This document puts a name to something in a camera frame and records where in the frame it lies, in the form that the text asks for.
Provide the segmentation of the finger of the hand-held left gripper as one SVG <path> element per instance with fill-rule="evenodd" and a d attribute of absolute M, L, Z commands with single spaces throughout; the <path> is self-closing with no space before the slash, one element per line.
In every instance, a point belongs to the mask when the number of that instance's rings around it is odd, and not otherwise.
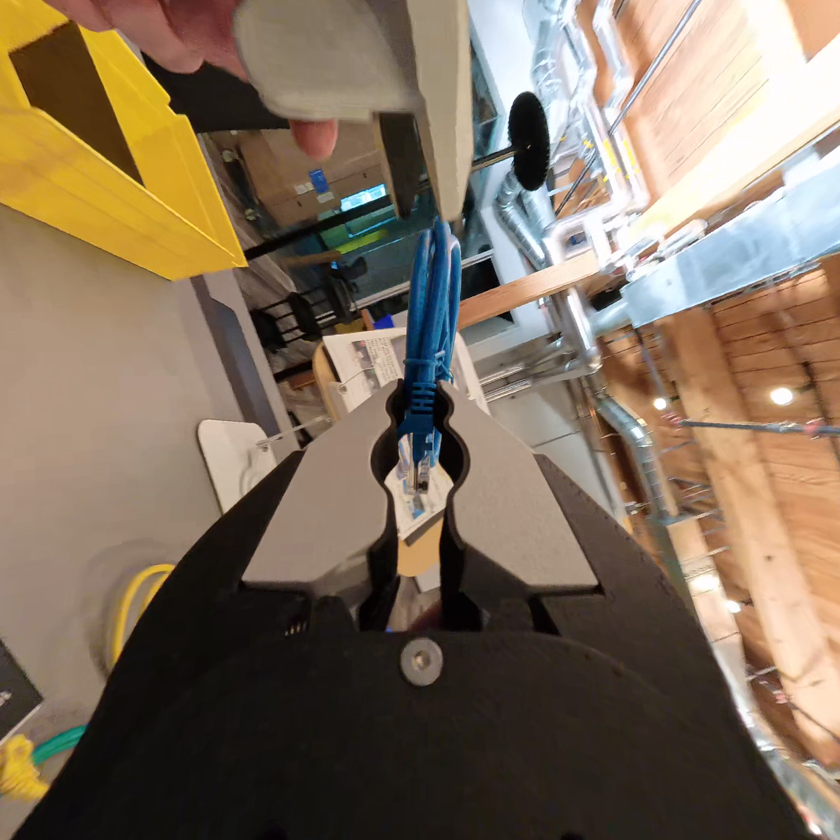
<path fill-rule="evenodd" d="M 416 83 L 423 100 L 417 127 L 438 213 L 461 214 L 471 173 L 474 134 L 467 1 L 408 1 Z"/>
<path fill-rule="evenodd" d="M 388 193 L 402 220 L 410 217 L 423 174 L 423 152 L 410 113 L 375 115 L 374 141 L 381 155 Z"/>

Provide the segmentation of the large cardboard box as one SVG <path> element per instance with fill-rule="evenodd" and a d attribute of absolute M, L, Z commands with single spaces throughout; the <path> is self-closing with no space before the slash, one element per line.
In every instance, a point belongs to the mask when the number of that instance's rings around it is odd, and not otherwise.
<path fill-rule="evenodd" d="M 352 196 L 385 188 L 370 123 L 340 123 L 336 146 L 321 162 L 302 153 L 288 129 L 238 132 L 234 144 L 259 201 L 281 227 L 342 211 Z"/>

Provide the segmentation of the black office chair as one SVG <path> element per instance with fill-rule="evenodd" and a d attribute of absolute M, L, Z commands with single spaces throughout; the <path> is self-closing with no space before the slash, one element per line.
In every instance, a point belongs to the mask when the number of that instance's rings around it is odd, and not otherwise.
<path fill-rule="evenodd" d="M 325 329 L 354 319 L 358 279 L 367 273 L 362 256 L 347 260 L 340 252 L 289 260 L 291 268 L 310 268 L 318 284 L 293 290 L 282 299 L 249 311 L 264 350 L 278 353 L 297 341 L 317 342 Z"/>

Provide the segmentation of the silver ventilation duct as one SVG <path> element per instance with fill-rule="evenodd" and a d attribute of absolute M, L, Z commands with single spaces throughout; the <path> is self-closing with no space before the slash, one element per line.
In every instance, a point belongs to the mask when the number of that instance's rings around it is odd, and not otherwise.
<path fill-rule="evenodd" d="M 537 268 L 550 265 L 550 254 L 543 244 L 545 227 L 535 227 L 548 218 L 548 197 L 543 187 L 527 191 L 510 170 L 501 183 L 494 209 L 500 224 Z M 577 382 L 589 379 L 603 366 L 597 340 L 630 324 L 627 304 L 619 300 L 603 310 L 589 307 L 576 288 L 563 290 L 556 304 L 566 330 L 560 338 L 530 361 L 524 369 L 530 371 L 528 385 L 554 382 Z M 650 515 L 666 523 L 673 518 L 659 467 L 655 443 L 643 419 L 625 408 L 603 385 L 593 385 L 597 412 L 607 421 L 615 421 L 617 432 L 631 450 L 637 477 L 647 501 Z"/>

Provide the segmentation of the person's left hand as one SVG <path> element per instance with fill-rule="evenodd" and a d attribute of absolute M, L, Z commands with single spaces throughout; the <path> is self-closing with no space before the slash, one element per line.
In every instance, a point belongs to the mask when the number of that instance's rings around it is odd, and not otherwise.
<path fill-rule="evenodd" d="M 241 1 L 48 1 L 91 32 L 119 32 L 195 131 L 288 129 L 309 158 L 323 161 L 337 143 L 335 120 L 287 120 L 270 112 L 249 82 L 234 38 Z"/>

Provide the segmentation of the laminated instruction sheet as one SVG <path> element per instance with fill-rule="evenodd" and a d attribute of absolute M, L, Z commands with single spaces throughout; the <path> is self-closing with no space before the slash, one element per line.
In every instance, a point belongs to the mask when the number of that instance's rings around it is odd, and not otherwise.
<path fill-rule="evenodd" d="M 403 378 L 406 357 L 406 329 L 393 328 L 329 335 L 323 340 L 338 380 L 338 393 L 345 413 L 352 412 L 385 385 Z M 482 390 L 467 344 L 458 335 L 450 373 L 456 390 L 484 413 L 490 410 Z M 408 436 L 398 441 L 395 467 L 385 480 L 394 500 L 398 536 L 405 542 L 415 540 L 417 533 L 427 530 L 440 519 L 446 496 L 453 486 L 441 466 L 434 467 L 428 488 L 415 492 L 410 475 L 413 467 Z"/>

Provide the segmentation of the yellow plastic bin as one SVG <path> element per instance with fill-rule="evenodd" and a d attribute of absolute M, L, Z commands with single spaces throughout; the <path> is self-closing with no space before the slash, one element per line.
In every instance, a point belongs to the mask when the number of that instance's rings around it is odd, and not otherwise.
<path fill-rule="evenodd" d="M 246 264 L 187 117 L 114 32 L 1 3 L 2 204 L 168 280 Z"/>

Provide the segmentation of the black pole stand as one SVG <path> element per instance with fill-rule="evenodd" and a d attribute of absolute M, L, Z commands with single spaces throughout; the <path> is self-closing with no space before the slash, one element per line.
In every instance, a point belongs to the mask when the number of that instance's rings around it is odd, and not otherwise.
<path fill-rule="evenodd" d="M 509 146 L 492 152 L 471 162 L 470 173 L 480 172 L 503 161 L 511 160 L 514 175 L 527 191 L 535 191 L 543 186 L 550 166 L 550 132 L 548 120 L 542 104 L 531 92 L 519 94 L 511 105 L 508 122 Z M 285 234 L 268 238 L 263 243 L 245 249 L 245 259 L 251 262 L 272 254 L 298 240 L 323 231 L 352 222 L 362 216 L 383 209 L 398 209 L 399 205 L 388 196 L 361 204 L 351 210 L 325 217 L 318 222 L 307 224 Z"/>

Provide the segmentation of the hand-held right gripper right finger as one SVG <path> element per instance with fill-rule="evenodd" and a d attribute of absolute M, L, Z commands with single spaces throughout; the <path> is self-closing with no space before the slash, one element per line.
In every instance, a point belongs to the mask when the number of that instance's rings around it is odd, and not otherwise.
<path fill-rule="evenodd" d="M 440 456 L 454 486 L 440 538 L 448 631 L 556 631 L 546 596 L 599 581 L 536 455 L 448 383 L 437 386 Z"/>

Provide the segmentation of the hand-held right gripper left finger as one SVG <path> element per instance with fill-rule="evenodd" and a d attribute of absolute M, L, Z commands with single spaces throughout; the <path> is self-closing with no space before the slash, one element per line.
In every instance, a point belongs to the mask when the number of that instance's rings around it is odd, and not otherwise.
<path fill-rule="evenodd" d="M 302 454 L 243 575 L 260 588 L 339 597 L 361 631 L 387 627 L 400 581 L 395 505 L 403 382 L 368 398 Z"/>

